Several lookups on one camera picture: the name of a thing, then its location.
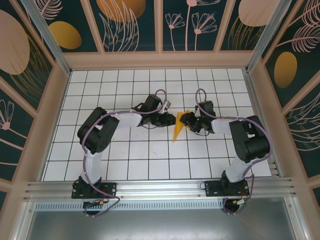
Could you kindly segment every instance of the white grid mat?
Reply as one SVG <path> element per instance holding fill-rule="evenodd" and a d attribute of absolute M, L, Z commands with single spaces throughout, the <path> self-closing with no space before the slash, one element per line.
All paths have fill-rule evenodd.
<path fill-rule="evenodd" d="M 217 116 L 254 114 L 241 69 L 73 71 L 42 180 L 73 181 L 79 177 L 84 153 L 77 132 L 96 107 L 129 109 L 143 103 L 148 94 L 165 89 L 171 102 L 168 112 L 176 116 L 177 112 L 194 111 L 198 88 L 208 93 Z M 183 128 L 173 142 L 173 131 L 174 126 L 116 130 L 102 155 L 102 179 L 219 178 L 230 166 L 235 156 L 231 136 L 200 136 Z M 271 176 L 267 161 L 256 164 L 252 171 L 257 177 Z"/>

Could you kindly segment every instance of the mounting plate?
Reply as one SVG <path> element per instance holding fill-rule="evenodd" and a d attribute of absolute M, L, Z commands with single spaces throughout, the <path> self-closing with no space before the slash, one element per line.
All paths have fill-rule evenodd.
<path fill-rule="evenodd" d="M 102 182 L 98 187 L 101 191 L 115 196 L 117 184 L 115 182 Z M 81 183 L 73 184 L 72 199 L 103 199 L 104 195 L 96 191 L 87 191 Z"/>
<path fill-rule="evenodd" d="M 205 195 L 207 197 L 230 197 L 230 196 L 241 196 L 241 192 L 237 188 L 233 192 L 228 192 L 226 193 L 223 190 L 222 184 L 220 180 L 215 180 L 215 181 L 205 181 L 202 184 L 202 188 L 204 187 L 205 189 Z M 247 181 L 241 181 L 240 185 L 238 187 L 246 194 L 249 196 L 249 187 Z"/>

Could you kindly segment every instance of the yellow circle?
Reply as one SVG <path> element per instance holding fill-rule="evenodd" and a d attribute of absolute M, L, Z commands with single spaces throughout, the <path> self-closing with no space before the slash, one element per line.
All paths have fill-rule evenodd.
<path fill-rule="evenodd" d="M 242 0 L 239 5 L 240 21 L 250 27 L 261 27 L 268 23 L 279 0 Z"/>
<path fill-rule="evenodd" d="M 291 52 L 285 51 L 280 54 L 274 66 L 274 81 L 279 88 L 288 87 L 297 72 L 297 59 Z"/>
<path fill-rule="evenodd" d="M 30 57 L 28 35 L 21 24 L 0 10 L 0 69 L 8 74 L 21 74 Z"/>
<path fill-rule="evenodd" d="M 55 40 L 60 47 L 76 49 L 81 45 L 81 36 L 77 29 L 65 21 L 55 21 L 49 25 Z"/>
<path fill-rule="evenodd" d="M 103 14 L 109 19 L 122 23 L 129 22 L 130 20 L 123 3 L 128 12 L 129 9 L 132 10 L 136 19 L 139 18 L 146 9 L 146 0 L 96 0 L 96 3 Z"/>

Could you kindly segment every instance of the flower illustration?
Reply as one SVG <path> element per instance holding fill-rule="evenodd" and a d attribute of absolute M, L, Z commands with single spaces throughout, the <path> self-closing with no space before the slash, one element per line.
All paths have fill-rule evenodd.
<path fill-rule="evenodd" d="M 189 15 L 190 9 L 195 6 L 205 6 L 218 4 L 220 0 L 186 0 L 186 4 L 188 4 L 188 12 L 186 15 L 186 27 L 185 27 L 185 50 L 188 51 L 188 26 L 189 26 Z"/>
<path fill-rule="evenodd" d="M 0 129 L 10 129 L 10 122 L 14 114 L 14 109 L 15 105 L 12 102 L 8 101 L 6 106 L 5 101 L 3 99 L 0 100 Z"/>
<path fill-rule="evenodd" d="M 199 19 L 199 13 L 192 14 L 192 25 L 195 33 L 195 41 L 194 41 L 194 50 L 197 50 L 197 37 L 199 34 L 207 34 L 212 33 L 217 30 L 217 25 L 214 25 L 216 20 L 214 18 L 214 13 L 202 14 Z"/>
<path fill-rule="evenodd" d="M 179 14 L 174 13 L 174 14 L 172 14 L 172 17 L 170 15 L 170 13 L 168 13 L 165 15 L 165 20 L 170 28 L 172 47 L 173 47 L 173 51 L 175 51 L 176 49 L 175 49 L 175 45 L 174 45 L 174 39 L 172 36 L 172 29 L 177 29 L 177 28 L 183 27 L 185 25 L 185 22 L 183 21 L 181 13 L 179 13 Z"/>
<path fill-rule="evenodd" d="M 14 131 L 10 128 L 11 120 L 14 115 L 14 110 L 15 110 L 15 105 L 11 101 L 8 101 L 8 103 L 6 105 L 6 103 L 3 99 L 0 100 L 0 130 L 5 130 L 5 131 L 9 130 L 9 131 L 13 132 L 14 134 L 17 134 L 18 136 L 26 139 L 27 138 L 26 136 Z M 15 145 L 15 144 L 13 144 L 9 141 L 6 141 L 2 138 L 0 138 L 0 142 L 7 144 L 11 147 L 14 147 L 16 149 L 19 149 L 21 151 L 24 149 L 23 147 Z M 9 163 L 3 163 L 3 162 L 0 162 L 0 164 L 10 165 Z"/>
<path fill-rule="evenodd" d="M 219 3 L 220 0 L 186 0 L 186 3 L 190 7 L 195 7 L 197 5 L 212 5 Z"/>

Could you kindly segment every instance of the yellow triangular block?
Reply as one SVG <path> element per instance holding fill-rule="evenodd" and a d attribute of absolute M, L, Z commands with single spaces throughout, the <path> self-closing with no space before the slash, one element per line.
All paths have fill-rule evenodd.
<path fill-rule="evenodd" d="M 173 141 L 176 140 L 176 138 L 178 137 L 178 134 L 180 133 L 181 129 L 184 127 L 184 124 L 182 122 L 180 122 L 180 118 L 183 114 L 188 114 L 189 110 L 185 111 L 185 112 L 178 112 L 176 115 L 176 119 L 175 119 L 175 126 L 174 126 L 174 130 L 173 130 Z"/>

